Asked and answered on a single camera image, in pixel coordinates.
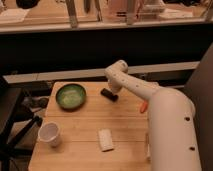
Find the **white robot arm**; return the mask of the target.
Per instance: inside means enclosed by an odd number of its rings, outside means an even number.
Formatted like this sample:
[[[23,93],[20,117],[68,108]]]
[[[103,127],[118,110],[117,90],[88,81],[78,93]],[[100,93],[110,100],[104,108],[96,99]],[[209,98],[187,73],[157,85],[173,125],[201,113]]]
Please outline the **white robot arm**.
[[[130,76],[124,60],[108,66],[105,75],[114,94],[124,87],[148,102],[151,171],[202,171],[190,98]]]

